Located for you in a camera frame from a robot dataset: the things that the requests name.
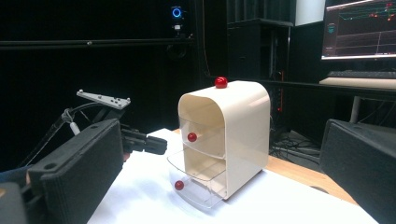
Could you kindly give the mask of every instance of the keyboard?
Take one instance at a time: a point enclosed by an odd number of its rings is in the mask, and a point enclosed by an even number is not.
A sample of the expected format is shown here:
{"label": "keyboard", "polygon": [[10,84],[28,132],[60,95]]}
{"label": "keyboard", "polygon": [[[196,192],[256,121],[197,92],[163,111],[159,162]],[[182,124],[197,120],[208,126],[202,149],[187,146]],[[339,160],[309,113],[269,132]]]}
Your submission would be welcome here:
{"label": "keyboard", "polygon": [[395,72],[331,71],[327,77],[396,79]]}

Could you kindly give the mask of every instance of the floor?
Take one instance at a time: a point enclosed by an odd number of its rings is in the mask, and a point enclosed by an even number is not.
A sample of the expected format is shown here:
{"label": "floor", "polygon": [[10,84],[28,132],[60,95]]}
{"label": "floor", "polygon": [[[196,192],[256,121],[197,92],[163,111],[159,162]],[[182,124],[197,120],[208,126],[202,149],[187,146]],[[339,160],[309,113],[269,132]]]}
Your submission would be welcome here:
{"label": "floor", "polygon": [[321,172],[320,146],[291,131],[282,133],[270,146],[270,155]]}

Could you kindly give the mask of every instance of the red knob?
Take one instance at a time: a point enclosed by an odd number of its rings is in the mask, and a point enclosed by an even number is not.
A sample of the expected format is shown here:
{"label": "red knob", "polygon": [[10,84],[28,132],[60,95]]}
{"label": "red knob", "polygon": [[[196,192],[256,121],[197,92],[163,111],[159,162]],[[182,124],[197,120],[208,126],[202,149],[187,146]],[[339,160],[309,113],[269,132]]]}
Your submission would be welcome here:
{"label": "red knob", "polygon": [[183,190],[183,189],[184,189],[184,183],[183,183],[183,181],[178,180],[178,181],[175,183],[175,189],[177,189],[177,190]]}
{"label": "red knob", "polygon": [[226,77],[217,77],[215,79],[215,86],[218,89],[227,88],[228,80]]}
{"label": "red knob", "polygon": [[197,134],[196,133],[189,133],[187,135],[187,139],[189,139],[190,142],[195,142],[197,140]]}

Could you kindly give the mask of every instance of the computer monitor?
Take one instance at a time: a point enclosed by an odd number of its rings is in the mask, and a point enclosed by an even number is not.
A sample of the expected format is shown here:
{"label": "computer monitor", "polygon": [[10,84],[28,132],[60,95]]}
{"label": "computer monitor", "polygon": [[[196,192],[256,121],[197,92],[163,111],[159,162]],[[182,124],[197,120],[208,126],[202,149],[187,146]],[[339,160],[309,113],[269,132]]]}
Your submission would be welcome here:
{"label": "computer monitor", "polygon": [[396,59],[396,0],[329,6],[321,60]]}

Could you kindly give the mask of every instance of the mini drawer cabinet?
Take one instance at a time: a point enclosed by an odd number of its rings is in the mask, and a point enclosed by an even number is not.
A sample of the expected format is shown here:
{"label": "mini drawer cabinet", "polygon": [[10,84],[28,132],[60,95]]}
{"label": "mini drawer cabinet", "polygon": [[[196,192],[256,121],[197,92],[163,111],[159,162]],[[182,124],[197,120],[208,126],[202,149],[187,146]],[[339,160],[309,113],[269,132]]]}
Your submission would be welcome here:
{"label": "mini drawer cabinet", "polygon": [[210,208],[261,171],[268,162],[270,105],[265,88],[248,81],[182,95],[183,150],[168,157],[177,193]]}

